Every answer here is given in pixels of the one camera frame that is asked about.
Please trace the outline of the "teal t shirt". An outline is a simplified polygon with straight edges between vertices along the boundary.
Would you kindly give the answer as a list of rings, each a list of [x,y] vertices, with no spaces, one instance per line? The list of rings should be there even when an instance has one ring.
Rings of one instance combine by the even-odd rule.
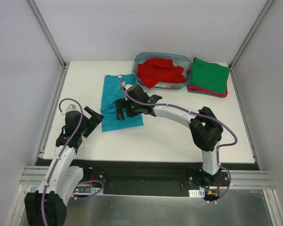
[[[126,84],[136,84],[136,79],[132,74],[105,76],[100,109],[101,114],[104,116],[104,119],[101,122],[102,132],[127,129],[144,125],[142,115],[138,115],[133,118],[125,116],[125,120],[123,121],[116,119],[115,101],[117,99],[125,97],[120,87],[120,78],[122,78]]]

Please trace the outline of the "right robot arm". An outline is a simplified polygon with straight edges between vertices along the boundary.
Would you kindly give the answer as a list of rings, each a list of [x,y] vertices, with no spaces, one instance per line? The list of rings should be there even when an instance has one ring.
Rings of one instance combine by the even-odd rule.
[[[222,126],[208,107],[192,113],[183,107],[172,105],[161,96],[148,96],[139,85],[121,84],[125,97],[115,101],[116,120],[123,121],[140,114],[166,118],[189,128],[194,144],[202,152],[202,179],[208,186],[219,181],[221,168],[218,164],[217,144],[221,140]]]

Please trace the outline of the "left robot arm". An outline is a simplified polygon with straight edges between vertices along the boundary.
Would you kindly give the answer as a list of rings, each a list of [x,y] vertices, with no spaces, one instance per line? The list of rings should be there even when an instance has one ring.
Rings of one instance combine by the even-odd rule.
[[[55,155],[49,169],[35,192],[27,193],[24,204],[30,226],[62,226],[67,204],[78,183],[86,183],[90,171],[71,165],[84,138],[102,122],[100,115],[88,106],[86,117],[71,104],[65,113],[65,124],[56,139]]]

